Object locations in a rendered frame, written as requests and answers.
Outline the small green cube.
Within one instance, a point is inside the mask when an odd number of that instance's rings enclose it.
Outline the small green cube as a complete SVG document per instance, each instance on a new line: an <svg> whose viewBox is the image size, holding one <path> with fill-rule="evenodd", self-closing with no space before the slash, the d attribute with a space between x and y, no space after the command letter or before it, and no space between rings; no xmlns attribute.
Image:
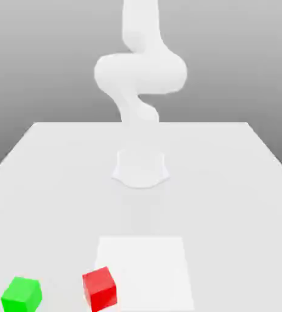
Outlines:
<svg viewBox="0 0 282 312"><path fill-rule="evenodd" d="M1 296L4 312L36 312L42 301L38 280L14 277Z"/></svg>

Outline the small red cube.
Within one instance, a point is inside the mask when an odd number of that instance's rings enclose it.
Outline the small red cube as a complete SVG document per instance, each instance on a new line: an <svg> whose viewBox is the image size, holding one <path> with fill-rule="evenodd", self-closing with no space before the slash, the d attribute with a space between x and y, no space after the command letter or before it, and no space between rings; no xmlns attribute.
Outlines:
<svg viewBox="0 0 282 312"><path fill-rule="evenodd" d="M116 305L117 287L107 266L82 275L83 289L91 312Z"/></svg>

